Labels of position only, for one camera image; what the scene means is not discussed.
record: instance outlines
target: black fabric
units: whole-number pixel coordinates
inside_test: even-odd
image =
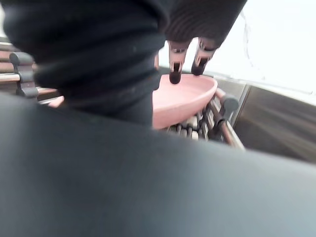
[[[0,95],[1,237],[315,237],[316,168]]]
[[[1,3],[4,31],[34,57],[38,85],[58,89],[67,106],[94,114],[129,120],[120,115],[132,106],[132,120],[143,123],[142,116],[152,116],[143,100],[158,87],[154,56],[165,39],[203,36],[220,46],[245,0]]]

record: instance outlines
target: ribbed fabric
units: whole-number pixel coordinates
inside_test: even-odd
[[[58,89],[68,107],[147,125],[164,33],[168,40],[203,36],[220,46],[244,2],[1,1],[4,31],[34,57],[38,85]]]

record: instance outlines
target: dishwasher rack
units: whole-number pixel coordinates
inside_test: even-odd
[[[185,122],[163,130],[195,140],[223,142],[234,148],[244,150],[242,142],[229,122],[233,112],[238,108],[238,100],[218,88],[214,97],[202,111]]]

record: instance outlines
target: black clip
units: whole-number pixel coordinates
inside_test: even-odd
[[[10,54],[10,62],[13,64],[14,73],[20,76],[17,82],[16,94],[26,98],[37,98],[39,92],[35,86],[33,77],[34,60],[31,55],[23,52]]]

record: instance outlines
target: gray surface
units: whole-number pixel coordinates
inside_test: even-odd
[[[316,107],[254,86],[235,124],[247,148],[316,162]]]
[[[315,237],[316,168],[0,95],[1,237]]]

